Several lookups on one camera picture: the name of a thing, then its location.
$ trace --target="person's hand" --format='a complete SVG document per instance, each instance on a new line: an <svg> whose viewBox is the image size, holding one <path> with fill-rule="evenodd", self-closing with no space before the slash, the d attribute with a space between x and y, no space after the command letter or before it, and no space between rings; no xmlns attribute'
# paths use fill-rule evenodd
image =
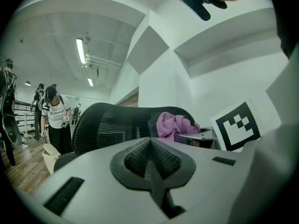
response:
<svg viewBox="0 0 299 224"><path fill-rule="evenodd" d="M63 118L63 124L61 125L62 128L66 128L69 125L70 117L65 116Z"/></svg>
<svg viewBox="0 0 299 224"><path fill-rule="evenodd" d="M42 132L41 132L41 136L42 136L42 137L46 137L46 136L47 136L47 131L42 130Z"/></svg>

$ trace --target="wooden floor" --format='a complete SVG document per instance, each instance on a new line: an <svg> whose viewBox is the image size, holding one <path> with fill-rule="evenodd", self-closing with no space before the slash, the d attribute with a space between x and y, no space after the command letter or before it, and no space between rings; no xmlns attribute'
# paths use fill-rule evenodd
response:
<svg viewBox="0 0 299 224"><path fill-rule="evenodd" d="M42 156L44 141L32 138L26 142L28 145L22 144L14 149L15 168L11 167L5 150L0 148L0 151L11 184L33 194L50 173Z"/></svg>

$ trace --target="fluorescent light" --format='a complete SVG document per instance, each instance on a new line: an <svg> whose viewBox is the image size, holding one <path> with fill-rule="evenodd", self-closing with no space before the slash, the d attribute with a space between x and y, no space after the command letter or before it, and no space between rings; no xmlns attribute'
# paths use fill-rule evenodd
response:
<svg viewBox="0 0 299 224"><path fill-rule="evenodd" d="M93 81L90 78L88 78L87 80L88 80L90 86L93 86Z"/></svg>
<svg viewBox="0 0 299 224"><path fill-rule="evenodd" d="M80 60L82 64L86 64L85 57L84 57L84 51L83 51L83 40L81 38L76 39L78 52L80 56Z"/></svg>

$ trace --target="purple fabric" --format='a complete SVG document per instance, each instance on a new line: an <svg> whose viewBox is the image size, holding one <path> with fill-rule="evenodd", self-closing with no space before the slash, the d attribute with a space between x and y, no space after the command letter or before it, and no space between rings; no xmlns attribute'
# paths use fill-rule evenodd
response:
<svg viewBox="0 0 299 224"><path fill-rule="evenodd" d="M197 123L192 126L186 116L163 112L157 121L157 131L160 138L174 141L174 133L200 133L200 126Z"/></svg>

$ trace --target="black mesh chair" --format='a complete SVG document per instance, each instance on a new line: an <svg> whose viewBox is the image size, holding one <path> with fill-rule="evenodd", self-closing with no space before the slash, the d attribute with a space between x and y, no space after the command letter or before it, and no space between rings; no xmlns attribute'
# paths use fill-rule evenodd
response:
<svg viewBox="0 0 299 224"><path fill-rule="evenodd" d="M134 108L96 103L79 119L72 139L73 153L62 155L55 163L54 172L85 154L99 148L143 137L158 137L157 120L161 113L186 116L191 125L193 117L178 107Z"/></svg>

